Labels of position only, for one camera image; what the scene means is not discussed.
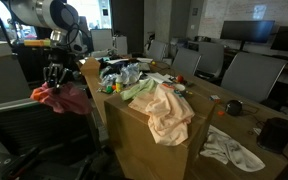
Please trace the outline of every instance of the pink cloth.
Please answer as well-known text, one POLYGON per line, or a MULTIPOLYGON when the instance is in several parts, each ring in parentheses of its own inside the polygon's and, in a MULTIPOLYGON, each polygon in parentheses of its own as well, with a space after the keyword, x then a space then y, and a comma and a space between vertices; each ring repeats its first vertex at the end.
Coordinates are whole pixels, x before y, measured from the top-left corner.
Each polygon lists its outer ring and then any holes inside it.
POLYGON ((150 115, 148 126, 156 143, 175 146, 187 139, 187 124, 195 114, 173 86, 159 84, 145 111, 150 115))
POLYGON ((53 111, 64 113, 71 111, 77 114, 89 114, 92 111, 91 104, 86 93, 76 88, 73 83, 64 84, 60 94, 54 94, 53 88, 48 88, 47 83, 34 89, 31 99, 53 107, 53 111))

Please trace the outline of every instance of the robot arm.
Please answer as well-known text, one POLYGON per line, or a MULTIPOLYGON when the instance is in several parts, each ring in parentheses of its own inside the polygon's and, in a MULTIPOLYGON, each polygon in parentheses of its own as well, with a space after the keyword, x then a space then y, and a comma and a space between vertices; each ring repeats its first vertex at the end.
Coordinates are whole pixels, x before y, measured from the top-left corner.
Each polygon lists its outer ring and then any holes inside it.
POLYGON ((21 24, 52 29, 52 48, 76 54, 86 52, 78 26, 78 12, 71 5, 60 0, 9 0, 5 4, 21 24))

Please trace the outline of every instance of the chair backrest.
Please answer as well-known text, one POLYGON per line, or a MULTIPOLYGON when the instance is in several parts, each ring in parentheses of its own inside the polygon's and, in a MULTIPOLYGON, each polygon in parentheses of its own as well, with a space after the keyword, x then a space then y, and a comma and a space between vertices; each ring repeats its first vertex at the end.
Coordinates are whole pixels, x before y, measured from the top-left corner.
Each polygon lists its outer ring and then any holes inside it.
POLYGON ((148 50, 147 57, 152 58, 154 61, 162 61, 165 55, 166 43, 153 40, 148 50))
POLYGON ((196 70, 214 78, 219 77, 224 62, 224 46, 211 42, 196 43, 199 46, 198 52, 202 55, 196 70))
POLYGON ((287 61, 260 54, 238 53, 221 86, 256 102, 265 100, 287 61))
POLYGON ((32 147, 48 150, 47 159, 61 163, 80 160, 95 150, 85 115, 55 113, 29 99, 0 104, 0 142, 13 155, 32 147))
POLYGON ((172 68, 179 72, 194 75, 201 55, 194 50, 180 48, 175 56, 172 68))

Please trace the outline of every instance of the crumpled cloth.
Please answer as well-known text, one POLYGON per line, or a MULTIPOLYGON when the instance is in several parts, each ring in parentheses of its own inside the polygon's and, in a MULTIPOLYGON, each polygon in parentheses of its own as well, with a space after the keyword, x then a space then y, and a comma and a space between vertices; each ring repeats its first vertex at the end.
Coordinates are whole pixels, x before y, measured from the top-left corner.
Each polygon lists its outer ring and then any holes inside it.
POLYGON ((223 164, 227 164, 230 160, 236 167, 247 172, 258 171, 265 167, 255 154, 214 126, 210 126, 204 150, 200 154, 215 158, 223 164))
POLYGON ((59 94, 54 94, 53 88, 48 88, 47 83, 44 83, 42 87, 33 90, 30 98, 53 107, 57 113, 71 111, 84 115, 92 111, 86 93, 71 82, 62 85, 59 94))
POLYGON ((136 96, 146 93, 146 92, 151 92, 155 89, 156 83, 152 79, 145 79, 145 80, 140 80, 138 84, 134 85, 131 89, 122 91, 121 97, 122 99, 128 100, 131 98, 135 98, 136 96))
POLYGON ((154 99, 145 111, 150 116, 148 126, 157 144, 175 146, 187 139, 187 124, 195 114, 173 86, 157 85, 154 99))

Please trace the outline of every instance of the office desk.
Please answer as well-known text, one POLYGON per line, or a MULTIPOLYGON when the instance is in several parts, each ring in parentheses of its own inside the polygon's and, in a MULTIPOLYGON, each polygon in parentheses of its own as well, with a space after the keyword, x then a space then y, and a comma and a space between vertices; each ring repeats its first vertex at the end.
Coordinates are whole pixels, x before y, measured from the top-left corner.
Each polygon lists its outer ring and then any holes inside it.
MULTIPOLYGON (((202 156, 195 158, 200 144, 194 142, 201 142, 203 139, 202 128, 205 125, 203 123, 189 125, 191 129, 189 139, 179 146, 156 145, 147 127, 146 115, 130 109, 127 106, 129 102, 123 102, 118 94, 96 93, 99 87, 98 67, 99 64, 90 59, 83 65, 81 71, 87 80, 104 124, 108 128, 112 146, 126 177, 133 179, 223 179, 224 177, 225 179, 274 179, 287 165, 287 160, 282 155, 271 153, 257 146, 255 133, 249 134, 249 131, 256 127, 257 120, 253 116, 232 117, 228 114, 218 116, 217 111, 224 110, 225 103, 229 100, 239 99, 248 105, 248 107, 245 106, 246 109, 252 110, 250 106, 259 109, 254 115, 258 120, 266 121, 272 117, 288 119, 288 116, 207 81, 184 74, 186 80, 194 84, 190 87, 193 96, 186 98, 192 108, 201 114, 196 117, 198 118, 196 122, 204 123, 207 122, 207 117, 212 117, 213 126, 240 142, 266 165, 264 169, 257 172, 244 172, 232 163, 224 165, 212 158, 202 156), (211 106, 208 98, 213 94, 218 95, 222 103, 216 106, 213 116, 208 116, 210 108, 207 107, 211 106)), ((284 153, 288 156, 288 145, 284 153)))

